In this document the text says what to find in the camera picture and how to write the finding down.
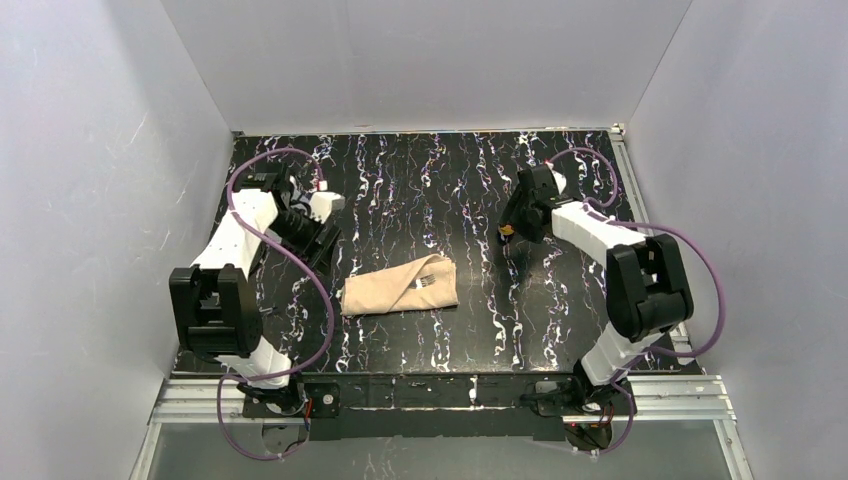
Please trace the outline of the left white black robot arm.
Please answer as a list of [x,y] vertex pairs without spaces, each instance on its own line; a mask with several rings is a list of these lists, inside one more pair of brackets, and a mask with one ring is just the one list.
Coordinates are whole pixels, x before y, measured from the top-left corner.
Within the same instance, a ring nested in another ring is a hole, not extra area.
[[204,250],[170,275],[177,335],[182,349],[227,366],[249,386],[279,390],[289,383],[292,362],[265,338],[249,282],[260,237],[268,235],[314,273],[327,274],[345,198],[325,186],[310,193],[283,168],[236,180],[232,200],[235,212],[222,217]]

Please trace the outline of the beige cloth napkin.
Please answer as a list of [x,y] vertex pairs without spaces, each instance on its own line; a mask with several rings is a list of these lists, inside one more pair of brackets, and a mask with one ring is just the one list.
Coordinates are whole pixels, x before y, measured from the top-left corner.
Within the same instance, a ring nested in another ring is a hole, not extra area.
[[[422,289],[410,287],[413,280],[427,274],[437,276],[434,285]],[[456,284],[455,262],[431,254],[399,266],[347,278],[342,289],[341,314],[383,315],[453,307],[459,304]]]

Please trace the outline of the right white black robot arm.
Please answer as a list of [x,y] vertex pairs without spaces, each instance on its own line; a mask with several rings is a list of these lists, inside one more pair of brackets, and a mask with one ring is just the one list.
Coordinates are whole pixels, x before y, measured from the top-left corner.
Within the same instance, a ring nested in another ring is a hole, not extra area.
[[519,172],[498,234],[534,243],[552,235],[603,268],[608,324],[575,368],[586,385],[617,382],[631,360],[694,312],[680,248],[671,235],[647,236],[618,225],[565,195],[547,166]]

